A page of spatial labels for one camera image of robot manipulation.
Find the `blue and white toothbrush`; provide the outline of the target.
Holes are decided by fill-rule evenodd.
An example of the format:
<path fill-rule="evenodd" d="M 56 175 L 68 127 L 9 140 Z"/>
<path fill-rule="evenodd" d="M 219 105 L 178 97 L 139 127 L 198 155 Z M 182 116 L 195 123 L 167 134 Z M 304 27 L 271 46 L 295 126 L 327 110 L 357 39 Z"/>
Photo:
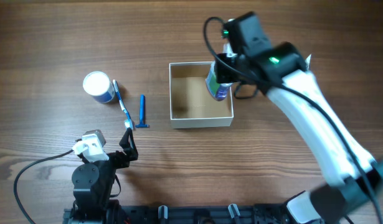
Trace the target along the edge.
<path fill-rule="evenodd" d="M 124 120 L 125 128 L 133 129 L 134 128 L 133 121 L 131 119 L 129 111 L 126 109 L 126 106 L 125 106 L 125 104 L 124 104 L 124 102 L 122 100 L 122 97 L 121 97 L 121 94 L 120 94 L 120 89 L 119 89 L 119 86 L 118 86 L 118 82 L 116 80 L 113 80 L 113 87 L 114 87 L 115 94 L 118 97 L 120 108 L 124 112 L 124 114 L 126 115 L 126 119 Z"/>

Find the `blue disposable razor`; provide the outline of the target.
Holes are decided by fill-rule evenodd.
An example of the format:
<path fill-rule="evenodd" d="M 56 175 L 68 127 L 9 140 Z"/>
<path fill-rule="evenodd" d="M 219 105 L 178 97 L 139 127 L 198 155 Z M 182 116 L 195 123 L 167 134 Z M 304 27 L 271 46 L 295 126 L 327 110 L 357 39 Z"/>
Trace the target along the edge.
<path fill-rule="evenodd" d="M 136 125 L 137 128 L 148 128 L 149 125 L 145 123 L 146 111 L 145 111 L 146 98 L 144 95 L 140 95 L 139 101 L 139 123 Z"/>

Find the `white-capped blue spray bottle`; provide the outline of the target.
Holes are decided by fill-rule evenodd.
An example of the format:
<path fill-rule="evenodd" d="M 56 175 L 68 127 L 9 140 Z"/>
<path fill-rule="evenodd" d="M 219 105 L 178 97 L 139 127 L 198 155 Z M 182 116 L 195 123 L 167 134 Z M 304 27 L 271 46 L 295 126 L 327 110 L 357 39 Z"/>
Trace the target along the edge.
<path fill-rule="evenodd" d="M 210 65 L 210 70 L 206 78 L 206 87 L 211 96 L 217 101 L 222 101 L 227 97 L 229 88 L 231 86 L 232 83 L 217 82 L 217 76 L 215 72 L 215 61 L 213 61 Z"/>

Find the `white-lidded blue round container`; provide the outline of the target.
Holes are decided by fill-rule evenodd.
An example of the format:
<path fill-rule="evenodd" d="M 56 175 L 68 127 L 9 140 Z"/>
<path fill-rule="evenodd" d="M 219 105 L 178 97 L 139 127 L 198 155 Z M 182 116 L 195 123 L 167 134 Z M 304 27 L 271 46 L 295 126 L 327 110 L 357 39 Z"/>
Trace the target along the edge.
<path fill-rule="evenodd" d="M 109 103 L 115 98 L 113 84 L 106 73 L 94 71 L 83 79 L 83 89 L 95 101 Z"/>

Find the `white squeeze tube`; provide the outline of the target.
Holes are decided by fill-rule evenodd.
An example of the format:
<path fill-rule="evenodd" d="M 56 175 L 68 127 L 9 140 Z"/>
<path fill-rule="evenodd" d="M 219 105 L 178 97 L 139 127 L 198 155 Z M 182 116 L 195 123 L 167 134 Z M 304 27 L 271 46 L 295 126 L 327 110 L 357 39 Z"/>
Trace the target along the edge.
<path fill-rule="evenodd" d="M 305 63 L 306 63 L 306 69 L 307 70 L 310 70 L 310 62 L 311 62 L 311 54 L 309 56 L 307 56 L 307 58 L 305 59 Z"/>

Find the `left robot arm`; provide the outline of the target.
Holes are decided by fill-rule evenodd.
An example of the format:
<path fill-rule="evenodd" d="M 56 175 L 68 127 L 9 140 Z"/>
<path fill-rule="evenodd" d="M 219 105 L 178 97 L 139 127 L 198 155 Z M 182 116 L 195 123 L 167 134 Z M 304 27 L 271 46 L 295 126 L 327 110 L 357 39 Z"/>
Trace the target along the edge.
<path fill-rule="evenodd" d="M 87 131 L 72 147 L 83 164 L 72 174 L 72 208 L 64 211 L 64 223 L 131 223 L 113 194 L 113 184 L 119 182 L 116 171 L 138 159 L 133 130 L 127 128 L 119 142 L 121 151 L 106 153 L 106 140 L 99 129 Z"/>

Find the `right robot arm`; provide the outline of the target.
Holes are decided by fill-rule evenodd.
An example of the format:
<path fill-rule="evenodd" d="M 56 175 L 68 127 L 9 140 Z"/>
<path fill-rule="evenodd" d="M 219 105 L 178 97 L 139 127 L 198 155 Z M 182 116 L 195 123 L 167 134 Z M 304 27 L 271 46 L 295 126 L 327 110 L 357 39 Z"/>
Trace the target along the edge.
<path fill-rule="evenodd" d="M 377 161 L 349 133 L 326 101 L 306 59 L 284 42 L 273 46 L 258 17 L 248 12 L 222 21 L 226 51 L 214 54 L 217 83 L 253 85 L 290 120 L 310 148 L 325 184 L 288 199 L 290 223 L 337 223 L 370 202 L 380 212 L 383 160 Z"/>

